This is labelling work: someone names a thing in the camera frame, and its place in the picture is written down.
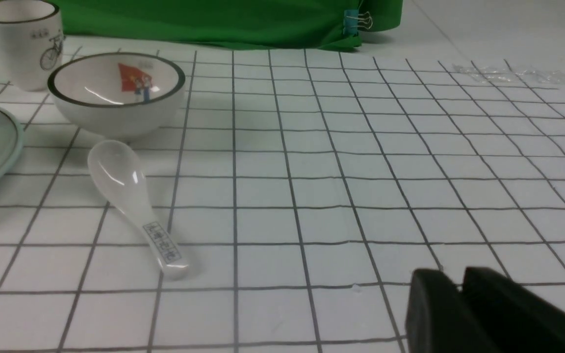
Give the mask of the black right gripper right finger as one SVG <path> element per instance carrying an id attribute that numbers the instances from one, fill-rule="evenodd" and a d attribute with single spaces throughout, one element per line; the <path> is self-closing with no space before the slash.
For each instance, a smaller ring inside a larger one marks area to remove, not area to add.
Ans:
<path id="1" fill-rule="evenodd" d="M 495 270 L 466 268 L 462 298 L 503 353 L 565 353 L 565 311 Z"/>

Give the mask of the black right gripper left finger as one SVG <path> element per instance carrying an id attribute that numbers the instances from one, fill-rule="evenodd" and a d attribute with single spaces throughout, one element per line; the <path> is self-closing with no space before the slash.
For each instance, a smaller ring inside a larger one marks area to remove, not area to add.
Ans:
<path id="1" fill-rule="evenodd" d="M 411 353 L 500 352 L 439 270 L 413 271 L 405 328 Z"/>

